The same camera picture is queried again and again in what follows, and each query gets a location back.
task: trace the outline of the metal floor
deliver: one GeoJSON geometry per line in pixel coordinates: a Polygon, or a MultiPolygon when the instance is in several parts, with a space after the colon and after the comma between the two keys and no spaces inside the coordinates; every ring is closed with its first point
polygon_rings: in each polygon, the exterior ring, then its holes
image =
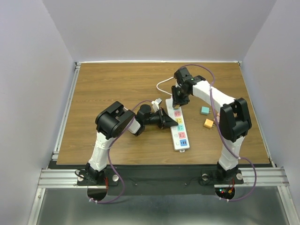
{"type": "MultiPolygon", "coordinates": [[[[237,187],[236,197],[249,191],[237,187]]],[[[124,196],[118,203],[89,202],[84,188],[47,189],[39,225],[288,225],[277,187],[257,187],[240,202],[211,195],[124,196]]]]}

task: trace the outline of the pink label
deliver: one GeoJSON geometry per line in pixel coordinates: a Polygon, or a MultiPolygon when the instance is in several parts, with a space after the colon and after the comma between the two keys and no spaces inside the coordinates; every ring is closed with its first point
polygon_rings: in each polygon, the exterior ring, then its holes
{"type": "Polygon", "coordinates": [[[175,117],[179,117],[179,116],[181,116],[181,113],[180,113],[180,111],[174,111],[174,115],[175,115],[175,117]]]}
{"type": "Polygon", "coordinates": [[[185,138],[186,137],[186,133],[184,132],[179,132],[178,133],[179,138],[185,138]]]}

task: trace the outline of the teal cube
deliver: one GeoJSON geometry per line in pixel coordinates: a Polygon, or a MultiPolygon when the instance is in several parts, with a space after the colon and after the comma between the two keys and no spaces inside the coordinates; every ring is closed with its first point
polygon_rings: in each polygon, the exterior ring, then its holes
{"type": "Polygon", "coordinates": [[[208,115],[210,113],[209,107],[202,106],[200,113],[203,115],[208,115]]]}

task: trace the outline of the white cable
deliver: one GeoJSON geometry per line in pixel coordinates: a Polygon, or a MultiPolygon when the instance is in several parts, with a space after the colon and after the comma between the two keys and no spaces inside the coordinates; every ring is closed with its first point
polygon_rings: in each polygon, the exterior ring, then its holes
{"type": "Polygon", "coordinates": [[[166,82],[166,81],[169,81],[169,80],[171,80],[171,79],[173,79],[173,78],[174,78],[174,77],[170,77],[170,78],[168,78],[168,79],[166,79],[166,80],[164,80],[164,81],[159,82],[159,83],[156,85],[157,90],[162,91],[163,93],[166,93],[166,94],[168,94],[168,95],[172,95],[171,93],[169,93],[169,92],[167,92],[167,91],[165,91],[165,90],[161,90],[158,86],[159,86],[161,83],[166,82]]]}

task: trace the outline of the wooden table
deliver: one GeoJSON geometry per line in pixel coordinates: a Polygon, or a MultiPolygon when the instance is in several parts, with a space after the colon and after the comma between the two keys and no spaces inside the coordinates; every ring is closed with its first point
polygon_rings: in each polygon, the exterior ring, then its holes
{"type": "MultiPolygon", "coordinates": [[[[63,135],[58,165],[84,165],[91,157],[96,140],[96,116],[113,102],[133,108],[143,100],[165,99],[170,96],[158,91],[156,84],[173,76],[183,63],[89,63],[82,64],[75,87],[70,112],[63,135]]],[[[248,102],[252,128],[245,138],[240,155],[254,163],[269,163],[254,111],[237,63],[203,63],[216,76],[215,87],[234,98],[248,102]]],[[[202,75],[209,82],[208,72],[198,67],[188,68],[192,75],[202,75]]],[[[171,92],[175,80],[160,88],[171,92]]],[[[161,130],[148,125],[138,137],[126,132],[112,147],[111,158],[116,165],[215,164],[220,157],[222,143],[216,127],[207,129],[200,108],[204,101],[190,96],[190,103],[182,108],[190,141],[190,149],[175,152],[170,129],[161,130]]]]}

